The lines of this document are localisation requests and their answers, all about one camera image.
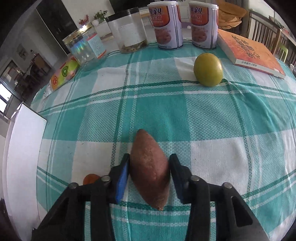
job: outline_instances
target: green and white tablecloth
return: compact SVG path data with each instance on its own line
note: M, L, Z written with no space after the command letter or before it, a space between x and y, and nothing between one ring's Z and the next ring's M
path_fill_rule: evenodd
M198 84L193 74L203 52L223 65L224 79L213 88ZM234 66L219 47L205 51L184 41L181 49L165 51L150 44L86 65L46 99L41 89L31 105L47 119L37 170L40 216L68 183L108 174L143 128L193 174L217 185L232 183L269 238L280 240L296 216L296 80L280 64L284 80ZM129 180L111 212L117 241L181 241L190 206L179 202L171 182L164 211L156 211ZM85 225L89 240L89 204Z

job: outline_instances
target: black door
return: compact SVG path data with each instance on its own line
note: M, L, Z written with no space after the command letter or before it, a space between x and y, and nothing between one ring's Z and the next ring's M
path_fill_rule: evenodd
M44 23L51 31L63 50L69 54L69 50L63 43L63 39L77 29L74 21L61 0L43 0L37 11Z

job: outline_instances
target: book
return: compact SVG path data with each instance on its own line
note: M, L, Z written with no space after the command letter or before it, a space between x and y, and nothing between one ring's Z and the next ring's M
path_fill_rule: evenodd
M264 44L218 29L217 44L230 61L242 67L285 78L281 65Z

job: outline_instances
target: metal screw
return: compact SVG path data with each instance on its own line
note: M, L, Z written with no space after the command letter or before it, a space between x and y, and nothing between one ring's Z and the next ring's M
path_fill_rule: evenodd
M111 180L111 178L110 178L108 175L105 175L105 176L102 176L102 177L101 177L101 180L102 180L103 182L109 182L109 181Z
M197 175L192 175L190 179L195 182L200 180L200 178Z
M223 183L224 187L226 188L232 188L232 185L230 183Z
M68 185L68 187L69 187L70 189L75 189L75 188L78 187L78 186L79 186L78 183L70 183L70 184Z

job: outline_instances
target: gold lid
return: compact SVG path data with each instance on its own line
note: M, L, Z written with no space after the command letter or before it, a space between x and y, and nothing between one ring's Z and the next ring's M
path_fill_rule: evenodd
M91 27L93 27L92 23L88 23L87 25L83 25L81 28L75 30L73 33L63 39L64 44L70 43L73 39L81 34L84 34L86 30L90 29Z

